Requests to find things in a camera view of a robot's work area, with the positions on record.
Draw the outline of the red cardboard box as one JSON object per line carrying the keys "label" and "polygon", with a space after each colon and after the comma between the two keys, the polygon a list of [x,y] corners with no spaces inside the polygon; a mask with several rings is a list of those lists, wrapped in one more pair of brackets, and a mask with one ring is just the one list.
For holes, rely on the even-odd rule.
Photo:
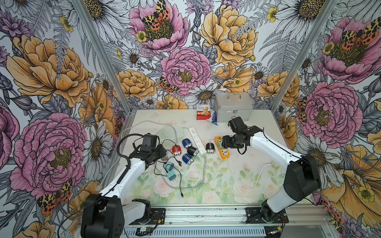
{"label": "red cardboard box", "polygon": [[196,106],[196,119],[197,120],[207,120],[210,119],[210,105],[209,104],[197,104]]}

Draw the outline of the aluminium front rail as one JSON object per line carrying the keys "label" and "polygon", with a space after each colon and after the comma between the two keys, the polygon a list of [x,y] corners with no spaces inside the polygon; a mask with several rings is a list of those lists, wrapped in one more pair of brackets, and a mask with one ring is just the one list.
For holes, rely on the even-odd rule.
{"label": "aluminium front rail", "polygon": [[333,225],[328,213],[322,206],[297,204],[285,209],[289,219],[287,224],[246,224],[247,207],[259,207],[254,204],[243,205],[175,205],[152,206],[151,208],[165,208],[164,227],[238,227],[238,226],[329,226]]}

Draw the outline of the teal usb charger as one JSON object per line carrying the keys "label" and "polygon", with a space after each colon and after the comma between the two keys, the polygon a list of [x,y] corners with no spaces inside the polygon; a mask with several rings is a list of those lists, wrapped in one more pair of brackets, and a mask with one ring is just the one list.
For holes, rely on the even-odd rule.
{"label": "teal usb charger", "polygon": [[168,163],[165,164],[164,168],[165,168],[166,171],[169,172],[169,171],[173,170],[174,164],[171,163],[171,162],[168,162]]}
{"label": "teal usb charger", "polygon": [[169,179],[169,181],[173,181],[176,178],[176,174],[174,173],[174,171],[168,171],[167,178]]}

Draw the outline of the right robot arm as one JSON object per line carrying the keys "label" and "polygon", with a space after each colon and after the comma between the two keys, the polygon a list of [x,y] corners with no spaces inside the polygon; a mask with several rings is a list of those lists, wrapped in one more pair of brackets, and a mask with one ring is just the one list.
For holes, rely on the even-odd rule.
{"label": "right robot arm", "polygon": [[259,215],[266,223],[274,222],[281,211],[302,201],[314,191],[321,189],[322,183],[315,158],[310,155],[301,155],[271,139],[264,129],[257,126],[247,126],[241,117],[236,117],[228,122],[232,136],[222,138],[225,149],[244,149],[239,154],[243,155],[248,147],[258,149],[285,172],[283,187],[272,197],[262,203]]}

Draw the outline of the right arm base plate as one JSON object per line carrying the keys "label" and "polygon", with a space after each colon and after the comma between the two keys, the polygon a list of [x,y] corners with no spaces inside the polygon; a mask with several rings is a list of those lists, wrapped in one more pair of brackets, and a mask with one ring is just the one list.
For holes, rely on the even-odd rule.
{"label": "right arm base plate", "polygon": [[285,209],[278,213],[262,207],[247,207],[246,224],[287,224],[289,223]]}

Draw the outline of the blue white packet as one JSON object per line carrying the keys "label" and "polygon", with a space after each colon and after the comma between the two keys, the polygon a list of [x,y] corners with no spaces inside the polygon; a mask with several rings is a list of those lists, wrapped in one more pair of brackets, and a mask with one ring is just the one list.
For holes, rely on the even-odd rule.
{"label": "blue white packet", "polygon": [[217,114],[216,114],[216,112],[213,112],[211,114],[211,117],[209,119],[207,119],[207,121],[212,123],[213,125],[217,126],[218,124],[217,124]]}

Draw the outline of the silver metal case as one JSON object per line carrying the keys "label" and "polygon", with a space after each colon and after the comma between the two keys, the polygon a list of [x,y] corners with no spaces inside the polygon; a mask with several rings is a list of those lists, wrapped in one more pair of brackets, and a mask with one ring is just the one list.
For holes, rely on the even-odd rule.
{"label": "silver metal case", "polygon": [[252,99],[246,92],[218,93],[215,95],[213,108],[218,123],[227,123],[236,117],[248,121],[253,111]]}

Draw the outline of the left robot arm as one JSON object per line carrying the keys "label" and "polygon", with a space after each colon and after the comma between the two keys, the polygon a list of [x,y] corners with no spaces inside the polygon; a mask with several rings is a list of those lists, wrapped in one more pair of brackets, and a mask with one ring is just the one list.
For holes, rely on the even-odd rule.
{"label": "left robot arm", "polygon": [[158,136],[140,134],[142,144],[126,156],[120,146],[129,137],[123,137],[116,147],[117,154],[127,162],[124,170],[98,194],[89,195],[85,200],[80,229],[83,238],[119,238],[126,225],[153,220],[150,201],[134,199],[127,205],[123,202],[135,181],[166,155],[166,149]]}

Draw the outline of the red electric shaver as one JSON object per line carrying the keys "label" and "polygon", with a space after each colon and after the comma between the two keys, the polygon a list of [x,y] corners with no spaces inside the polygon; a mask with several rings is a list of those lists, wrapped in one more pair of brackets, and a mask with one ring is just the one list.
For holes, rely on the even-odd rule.
{"label": "red electric shaver", "polygon": [[181,155],[181,153],[182,153],[182,151],[181,151],[181,147],[179,145],[174,145],[172,147],[172,154],[174,156],[179,156],[179,155]]}

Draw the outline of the dark blue electric shaver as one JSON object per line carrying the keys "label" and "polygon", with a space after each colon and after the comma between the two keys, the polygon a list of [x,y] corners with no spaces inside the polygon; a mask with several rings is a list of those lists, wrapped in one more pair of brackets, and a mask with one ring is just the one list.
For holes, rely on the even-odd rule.
{"label": "dark blue electric shaver", "polygon": [[182,160],[187,165],[190,165],[194,162],[193,156],[187,153],[182,156]]}

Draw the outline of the white power strip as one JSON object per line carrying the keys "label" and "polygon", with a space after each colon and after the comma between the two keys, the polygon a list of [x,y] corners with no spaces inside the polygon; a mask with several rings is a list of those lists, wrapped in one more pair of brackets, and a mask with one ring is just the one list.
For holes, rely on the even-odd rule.
{"label": "white power strip", "polygon": [[189,132],[190,132],[190,135],[192,136],[193,141],[194,141],[197,149],[199,150],[200,154],[206,154],[206,149],[205,149],[204,144],[203,144],[201,138],[199,137],[196,129],[194,127],[191,127],[191,128],[189,128]]}

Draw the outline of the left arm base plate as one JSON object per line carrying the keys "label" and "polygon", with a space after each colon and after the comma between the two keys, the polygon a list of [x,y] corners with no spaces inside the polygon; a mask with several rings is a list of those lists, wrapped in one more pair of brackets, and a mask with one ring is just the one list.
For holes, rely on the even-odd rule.
{"label": "left arm base plate", "polygon": [[165,222],[165,208],[128,208],[124,207],[125,225],[163,225]]}

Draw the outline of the orange power strip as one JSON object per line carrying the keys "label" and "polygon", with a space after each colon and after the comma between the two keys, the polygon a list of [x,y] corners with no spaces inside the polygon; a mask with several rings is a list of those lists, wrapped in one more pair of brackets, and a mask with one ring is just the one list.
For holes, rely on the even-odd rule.
{"label": "orange power strip", "polygon": [[230,153],[229,153],[228,149],[226,149],[222,146],[222,137],[221,136],[215,137],[214,143],[215,143],[216,148],[219,152],[220,158],[222,160],[228,159],[230,157]]}

